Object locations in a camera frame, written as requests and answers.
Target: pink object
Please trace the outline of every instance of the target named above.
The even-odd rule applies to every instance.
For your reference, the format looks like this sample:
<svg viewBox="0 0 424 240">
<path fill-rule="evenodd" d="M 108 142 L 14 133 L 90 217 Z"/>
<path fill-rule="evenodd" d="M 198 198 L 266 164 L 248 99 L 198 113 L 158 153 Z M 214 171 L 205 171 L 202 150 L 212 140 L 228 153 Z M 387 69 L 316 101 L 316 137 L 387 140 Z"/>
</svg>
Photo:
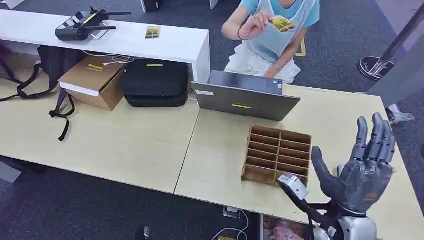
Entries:
<svg viewBox="0 0 424 240">
<path fill-rule="evenodd" d="M 275 240 L 304 240 L 302 237 L 294 233 L 287 221 L 281 220 L 274 227 Z"/>
</svg>

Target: bracelet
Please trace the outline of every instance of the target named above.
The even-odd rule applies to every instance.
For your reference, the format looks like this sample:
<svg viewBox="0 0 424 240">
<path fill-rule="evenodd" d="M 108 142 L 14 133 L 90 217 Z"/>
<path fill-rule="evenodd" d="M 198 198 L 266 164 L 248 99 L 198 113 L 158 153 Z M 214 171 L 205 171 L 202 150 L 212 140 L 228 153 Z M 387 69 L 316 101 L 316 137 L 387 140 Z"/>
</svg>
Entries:
<svg viewBox="0 0 424 240">
<path fill-rule="evenodd" d="M 241 26 L 239 26 L 239 27 L 238 27 L 237 37 L 238 37 L 240 40 L 242 40 L 242 41 L 247 41 L 247 39 L 243 39 L 243 38 L 241 38 L 241 37 L 240 37 L 240 29 L 242 29 L 242 27 L 243 27 L 243 25 L 241 25 Z"/>
</svg>

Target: gray carpet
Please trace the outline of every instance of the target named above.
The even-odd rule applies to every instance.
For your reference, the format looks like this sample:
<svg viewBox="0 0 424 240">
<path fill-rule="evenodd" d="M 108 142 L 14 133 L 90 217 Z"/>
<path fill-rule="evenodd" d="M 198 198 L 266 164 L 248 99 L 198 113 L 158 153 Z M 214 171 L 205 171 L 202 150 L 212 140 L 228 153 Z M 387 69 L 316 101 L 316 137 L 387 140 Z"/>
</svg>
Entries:
<svg viewBox="0 0 424 240">
<path fill-rule="evenodd" d="M 94 6 L 133 12 L 117 20 L 209 29 L 211 68 L 223 70 L 240 42 L 221 37 L 221 25 L 239 2 L 226 0 L 210 10 L 208 0 L 164 0 L 161 11 L 143 14 L 138 0 L 26 0 L 16 10 L 69 16 Z M 295 58 L 302 72 L 294 84 L 347 92 L 371 88 L 374 82 L 359 73 L 357 63 L 380 56 L 395 37 L 378 11 L 369 0 L 321 0 L 321 20 L 306 35 L 307 56 Z M 423 96 L 421 91 L 399 103 L 416 121 L 393 126 L 421 209 Z M 132 239 L 143 224 L 153 227 L 155 239 L 210 239 L 223 227 L 245 224 L 222 217 L 221 211 L 210 203 L 54 168 L 42 175 L 25 173 L 13 185 L 0 182 L 1 240 Z M 257 239 L 250 231 L 249 238 Z"/>
</svg>

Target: beige table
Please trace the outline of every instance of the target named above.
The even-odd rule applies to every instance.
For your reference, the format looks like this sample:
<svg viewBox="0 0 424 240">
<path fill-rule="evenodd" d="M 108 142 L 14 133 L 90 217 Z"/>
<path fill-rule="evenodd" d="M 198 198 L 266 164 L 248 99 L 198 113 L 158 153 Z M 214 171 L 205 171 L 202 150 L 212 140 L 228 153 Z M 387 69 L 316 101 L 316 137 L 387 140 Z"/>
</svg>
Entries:
<svg viewBox="0 0 424 240">
<path fill-rule="evenodd" d="M 18 72 L 19 79 L 28 79 L 31 63 Z M 39 78 L 27 93 L 47 89 L 47 76 Z M 0 98 L 12 94 L 16 85 L 0 79 Z M 174 192 L 199 113 L 196 101 L 177 108 L 137 109 L 122 99 L 112 112 L 77 102 L 63 142 L 58 137 L 65 119 L 49 116 L 56 101 L 54 95 L 1 102 L 0 155 Z"/>
<path fill-rule="evenodd" d="M 386 118 L 379 97 L 285 85 L 284 93 L 301 102 L 281 122 L 201 109 L 175 190 L 176 195 L 307 223 L 301 212 L 278 187 L 241 181 L 249 129 L 252 125 L 312 135 L 321 147 L 329 169 L 345 164 L 355 143 L 356 119 L 364 116 L 372 130 L 372 114 Z M 424 218 L 404 162 L 396 147 L 393 178 L 368 212 L 382 239 L 418 239 Z M 313 168 L 307 200 L 325 203 Z"/>
<path fill-rule="evenodd" d="M 18 77 L 28 79 L 33 62 L 16 61 L 24 66 Z M 40 78 L 27 93 L 47 89 L 46 76 Z M 14 94 L 15 87 L 0 79 L 0 98 Z M 57 138 L 65 120 L 48 115 L 56 96 L 1 102 L 0 155 L 304 222 L 307 216 L 279 188 L 240 180 L 249 128 L 255 124 L 312 135 L 333 169 L 350 156 L 356 119 L 365 116 L 371 132 L 372 114 L 386 114 L 379 97 L 284 87 L 285 94 L 302 100 L 283 122 L 199 111 L 193 100 L 179 108 L 151 109 L 132 108 L 122 100 L 112 112 L 77 103 L 64 142 Z M 420 239 L 424 218 L 397 148 L 392 165 L 393 178 L 369 215 L 379 238 Z M 307 200 L 328 201 L 313 168 L 309 177 Z"/>
</svg>

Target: stanchion base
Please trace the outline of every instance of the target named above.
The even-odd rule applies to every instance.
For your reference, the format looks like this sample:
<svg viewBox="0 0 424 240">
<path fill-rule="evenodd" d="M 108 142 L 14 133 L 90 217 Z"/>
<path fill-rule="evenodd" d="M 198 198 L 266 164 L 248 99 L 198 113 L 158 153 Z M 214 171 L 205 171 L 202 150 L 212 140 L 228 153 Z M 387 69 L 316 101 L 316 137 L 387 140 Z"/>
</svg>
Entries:
<svg viewBox="0 0 424 240">
<path fill-rule="evenodd" d="M 370 70 L 374 67 L 374 65 L 376 65 L 376 63 L 380 60 L 379 57 L 376 56 L 367 56 L 364 57 L 360 60 L 360 62 L 358 63 L 358 68 L 359 71 L 365 75 L 365 77 L 372 79 L 374 81 L 379 81 L 381 80 L 387 73 L 390 72 L 390 70 L 392 70 L 392 68 L 395 66 L 395 64 L 393 64 L 393 62 L 389 61 L 387 63 L 387 65 L 385 66 L 385 68 L 383 70 L 381 70 L 381 72 L 378 75 L 371 75 L 370 74 Z"/>
</svg>

